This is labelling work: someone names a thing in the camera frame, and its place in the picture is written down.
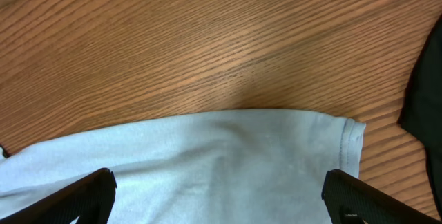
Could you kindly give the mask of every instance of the black object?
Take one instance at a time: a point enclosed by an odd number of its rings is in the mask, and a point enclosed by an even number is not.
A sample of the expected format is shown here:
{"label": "black object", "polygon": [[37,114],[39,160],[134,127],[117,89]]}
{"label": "black object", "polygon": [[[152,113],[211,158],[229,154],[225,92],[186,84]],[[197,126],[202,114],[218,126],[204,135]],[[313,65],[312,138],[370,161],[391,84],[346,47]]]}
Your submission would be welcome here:
{"label": "black object", "polygon": [[327,172],[322,197],[333,224],[442,224],[339,169]]}
{"label": "black object", "polygon": [[425,146],[427,173],[442,216],[442,17],[414,66],[398,123]]}
{"label": "black object", "polygon": [[105,224],[115,201],[113,173],[99,169],[31,206],[0,220],[0,224]]}

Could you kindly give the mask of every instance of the wood grain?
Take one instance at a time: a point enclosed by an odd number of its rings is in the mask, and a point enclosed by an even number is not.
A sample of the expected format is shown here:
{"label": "wood grain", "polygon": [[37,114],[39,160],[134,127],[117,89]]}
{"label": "wood grain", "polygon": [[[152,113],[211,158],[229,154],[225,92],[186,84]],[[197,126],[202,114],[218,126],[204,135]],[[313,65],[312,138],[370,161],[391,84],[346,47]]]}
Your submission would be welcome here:
{"label": "wood grain", "polygon": [[421,143],[396,125],[441,0],[18,0],[0,10],[0,137],[221,109],[367,123],[361,179],[438,218]]}

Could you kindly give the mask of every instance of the wooden table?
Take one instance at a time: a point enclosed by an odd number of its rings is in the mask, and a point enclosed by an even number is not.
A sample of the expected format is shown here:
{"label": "wooden table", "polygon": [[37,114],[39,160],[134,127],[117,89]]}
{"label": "wooden table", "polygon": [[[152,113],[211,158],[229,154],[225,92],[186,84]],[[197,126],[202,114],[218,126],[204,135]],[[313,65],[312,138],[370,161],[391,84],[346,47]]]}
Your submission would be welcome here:
{"label": "wooden table", "polygon": [[361,179],[438,218],[422,145],[396,120],[441,13],[442,0],[17,0],[0,10],[0,142],[310,109],[366,122]]}

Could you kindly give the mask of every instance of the black cloth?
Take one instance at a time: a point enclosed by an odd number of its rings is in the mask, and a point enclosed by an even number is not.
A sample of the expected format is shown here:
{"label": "black cloth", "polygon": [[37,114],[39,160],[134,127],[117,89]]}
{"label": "black cloth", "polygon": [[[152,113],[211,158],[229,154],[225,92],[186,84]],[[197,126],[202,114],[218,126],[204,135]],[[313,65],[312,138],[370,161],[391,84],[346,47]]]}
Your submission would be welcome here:
{"label": "black cloth", "polygon": [[442,216],[442,17],[414,67],[398,123],[425,146],[428,177]]}

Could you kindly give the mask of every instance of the light blue cloth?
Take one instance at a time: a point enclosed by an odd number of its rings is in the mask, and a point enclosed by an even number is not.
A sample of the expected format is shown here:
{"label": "light blue cloth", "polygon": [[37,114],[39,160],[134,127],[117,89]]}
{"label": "light blue cloth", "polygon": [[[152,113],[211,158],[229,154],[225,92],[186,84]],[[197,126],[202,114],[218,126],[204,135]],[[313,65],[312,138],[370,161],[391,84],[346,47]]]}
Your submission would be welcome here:
{"label": "light blue cloth", "polygon": [[282,109],[147,120],[34,144],[0,160],[0,218],[102,167],[113,223],[331,223],[325,174],[357,177],[365,125]]}

